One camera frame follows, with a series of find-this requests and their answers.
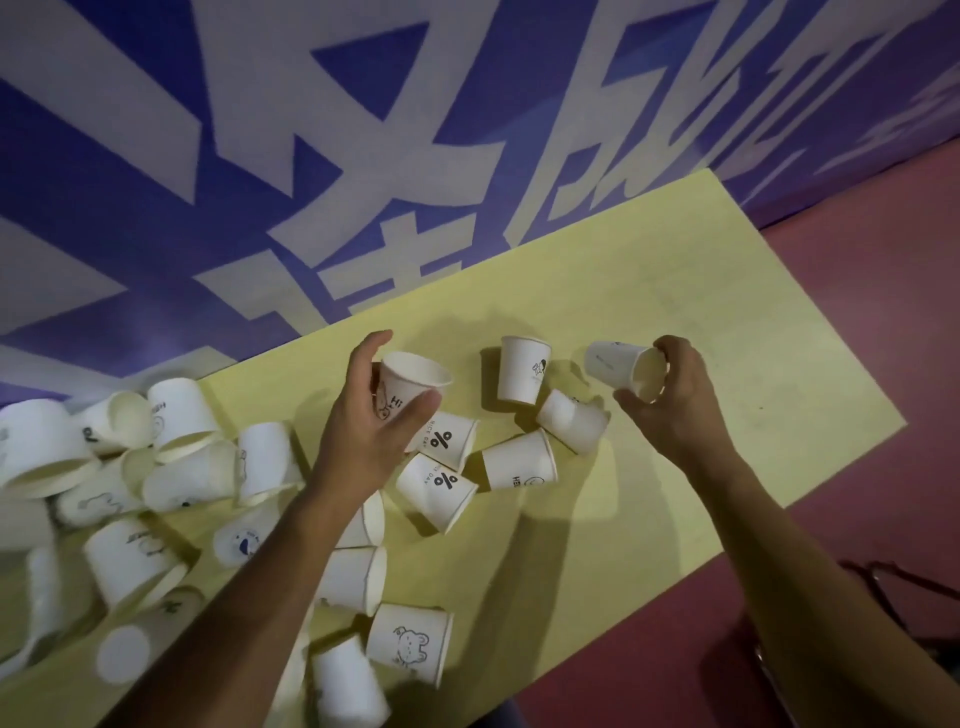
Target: upright cup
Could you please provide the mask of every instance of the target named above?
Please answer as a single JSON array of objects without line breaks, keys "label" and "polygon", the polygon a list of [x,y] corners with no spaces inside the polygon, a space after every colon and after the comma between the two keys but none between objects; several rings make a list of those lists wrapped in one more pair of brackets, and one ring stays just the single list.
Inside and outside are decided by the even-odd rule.
[{"label": "upright cup", "polygon": [[73,421],[98,455],[146,448],[154,440],[150,403],[136,392],[114,392],[74,415]]},{"label": "upright cup", "polygon": [[151,449],[127,450],[76,488],[57,496],[57,520],[83,528],[121,513],[143,510],[146,506],[135,493],[139,493],[154,465]]},{"label": "upright cup", "polygon": [[380,606],[386,580],[386,548],[341,548],[330,554],[314,598],[372,617]]},{"label": "upright cup", "polygon": [[383,532],[386,529],[386,518],[383,513],[383,496],[377,491],[364,501],[346,530],[337,542],[337,548],[358,548],[360,546],[380,546],[383,543]]},{"label": "upright cup", "polygon": [[193,379],[164,379],[147,390],[147,400],[156,462],[173,462],[220,439],[216,418]]},{"label": "upright cup", "polygon": [[112,611],[157,603],[186,575],[187,567],[136,516],[104,526],[84,544],[84,556]]},{"label": "upright cup", "polygon": [[572,400],[559,389],[550,393],[537,415],[539,425],[578,455],[596,449],[609,422],[610,415],[600,407]]},{"label": "upright cup", "polygon": [[543,429],[485,449],[483,464],[493,490],[557,480],[557,463]]},{"label": "upright cup", "polygon": [[620,341],[594,341],[584,356],[587,374],[613,389],[629,389],[640,399],[657,398],[666,379],[666,358],[654,347]]},{"label": "upright cup", "polygon": [[175,589],[156,606],[110,630],[97,648],[97,675],[111,685],[133,682],[174,643],[203,607],[204,598],[199,592]]},{"label": "upright cup", "polygon": [[0,410],[0,492],[5,497],[55,496],[100,466],[58,401],[27,400]]},{"label": "upright cup", "polygon": [[277,491],[303,482],[283,423],[247,427],[240,433],[237,447],[240,480],[237,499],[241,505],[262,503]]},{"label": "upright cup", "polygon": [[407,451],[419,450],[457,473],[464,469],[473,452],[479,420],[437,412],[410,442]]},{"label": "upright cup", "polygon": [[477,484],[418,453],[396,480],[396,489],[441,533],[447,533],[467,510]]},{"label": "upright cup", "polygon": [[500,379],[496,385],[499,400],[535,404],[550,361],[550,345],[526,336],[501,339]]},{"label": "upright cup", "polygon": [[220,565],[235,569],[246,564],[280,520],[276,500],[268,500],[221,526],[213,534],[213,555]]},{"label": "upright cup", "polygon": [[381,604],[367,638],[367,657],[407,669],[418,680],[440,687],[453,615],[439,609]]},{"label": "upright cup", "polygon": [[390,706],[376,680],[360,636],[313,658],[317,713],[324,728],[380,728]]},{"label": "upright cup", "polygon": [[376,389],[376,415],[389,422],[421,392],[442,392],[452,383],[453,375],[431,359],[409,352],[385,354]]},{"label": "upright cup", "polygon": [[225,440],[155,468],[143,484],[143,502],[157,513],[209,503],[236,493],[236,446]]}]

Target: left hand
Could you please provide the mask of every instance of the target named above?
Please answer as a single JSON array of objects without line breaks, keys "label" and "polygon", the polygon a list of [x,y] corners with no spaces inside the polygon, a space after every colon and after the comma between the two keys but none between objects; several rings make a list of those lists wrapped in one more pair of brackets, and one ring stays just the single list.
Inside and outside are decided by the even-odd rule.
[{"label": "left hand", "polygon": [[320,440],[311,483],[333,489],[357,507],[387,482],[403,460],[404,450],[440,406],[435,389],[411,400],[384,424],[373,408],[373,355],[393,338],[390,330],[374,331],[350,354],[347,382],[333,404]]}]

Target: percent symbol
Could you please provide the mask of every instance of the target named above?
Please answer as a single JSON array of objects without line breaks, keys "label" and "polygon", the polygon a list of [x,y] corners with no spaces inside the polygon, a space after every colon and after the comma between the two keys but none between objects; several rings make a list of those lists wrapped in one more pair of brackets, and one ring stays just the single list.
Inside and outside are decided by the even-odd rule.
[{"label": "percent symbol", "polygon": [[446,485],[448,491],[453,490],[453,484],[457,482],[456,475],[447,475],[446,473],[441,473],[439,477],[433,479],[434,485]]},{"label": "percent symbol", "polygon": [[438,448],[439,446],[443,445],[444,449],[450,449],[450,445],[448,445],[446,441],[451,437],[453,437],[452,432],[438,432],[437,436],[430,441],[430,445],[432,445],[434,448]]}]

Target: forearm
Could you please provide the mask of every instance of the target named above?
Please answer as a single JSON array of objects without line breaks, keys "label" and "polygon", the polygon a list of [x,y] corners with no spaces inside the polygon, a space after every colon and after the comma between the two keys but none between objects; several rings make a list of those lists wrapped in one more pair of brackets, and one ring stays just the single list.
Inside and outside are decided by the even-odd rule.
[{"label": "forearm", "polygon": [[804,726],[952,725],[960,689],[803,532],[737,456],[689,474]]},{"label": "forearm", "polygon": [[298,495],[102,726],[261,728],[326,561],[359,505],[348,500],[321,483]]}]

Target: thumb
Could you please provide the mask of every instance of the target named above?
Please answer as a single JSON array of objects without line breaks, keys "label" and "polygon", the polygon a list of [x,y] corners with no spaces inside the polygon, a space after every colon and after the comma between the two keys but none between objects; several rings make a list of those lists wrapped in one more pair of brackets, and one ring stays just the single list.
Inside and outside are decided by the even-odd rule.
[{"label": "thumb", "polygon": [[404,450],[420,428],[430,422],[443,398],[436,389],[428,389],[414,397],[400,410],[400,414],[383,428],[383,437],[388,447]]}]

